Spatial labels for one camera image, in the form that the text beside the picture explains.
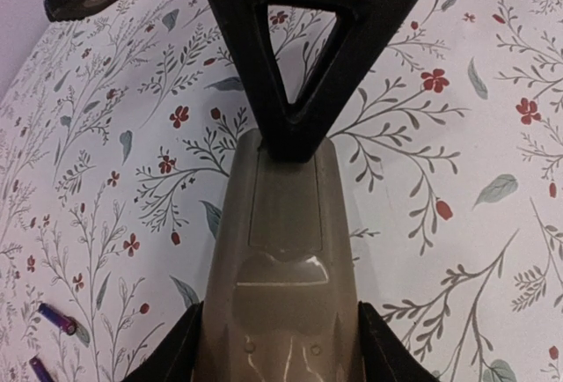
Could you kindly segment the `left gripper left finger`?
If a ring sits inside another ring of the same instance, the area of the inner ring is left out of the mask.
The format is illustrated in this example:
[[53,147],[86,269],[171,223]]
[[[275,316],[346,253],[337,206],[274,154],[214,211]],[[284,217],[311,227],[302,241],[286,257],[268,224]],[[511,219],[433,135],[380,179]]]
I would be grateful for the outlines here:
[[202,310],[202,302],[191,305],[125,382],[189,382],[197,357]]

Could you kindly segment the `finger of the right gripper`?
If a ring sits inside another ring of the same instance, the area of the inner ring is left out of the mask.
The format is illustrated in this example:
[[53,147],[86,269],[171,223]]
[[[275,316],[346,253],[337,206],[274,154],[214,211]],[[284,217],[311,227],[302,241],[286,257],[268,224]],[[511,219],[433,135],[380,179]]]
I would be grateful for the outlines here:
[[[418,0],[208,0],[263,143],[273,160],[312,158],[359,83]],[[304,58],[303,85],[289,101],[269,36],[272,5],[331,12],[325,44]]]

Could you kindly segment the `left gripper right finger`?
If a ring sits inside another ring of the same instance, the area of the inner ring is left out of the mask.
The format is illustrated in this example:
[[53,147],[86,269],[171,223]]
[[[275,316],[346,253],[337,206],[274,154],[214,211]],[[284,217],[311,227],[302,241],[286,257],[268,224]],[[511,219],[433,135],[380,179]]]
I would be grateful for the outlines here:
[[358,303],[359,336],[367,382],[435,382],[375,307]]

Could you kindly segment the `purple battery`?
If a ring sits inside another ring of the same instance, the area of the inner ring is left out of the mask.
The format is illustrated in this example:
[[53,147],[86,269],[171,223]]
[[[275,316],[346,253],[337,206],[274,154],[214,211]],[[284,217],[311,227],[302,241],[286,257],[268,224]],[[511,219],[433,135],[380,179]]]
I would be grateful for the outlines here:
[[55,382],[53,376],[38,357],[32,357],[28,363],[39,382]]
[[40,303],[38,313],[47,321],[58,327],[66,335],[72,336],[77,331],[76,322],[61,312],[58,312],[54,307],[46,303]]

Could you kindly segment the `beige remote control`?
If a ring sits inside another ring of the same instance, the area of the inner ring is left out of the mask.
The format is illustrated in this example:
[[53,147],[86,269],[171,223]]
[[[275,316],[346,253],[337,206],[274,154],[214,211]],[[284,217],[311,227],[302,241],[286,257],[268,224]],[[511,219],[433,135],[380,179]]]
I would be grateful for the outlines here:
[[361,381],[358,299],[333,144],[304,164],[241,136],[203,301],[196,381]]

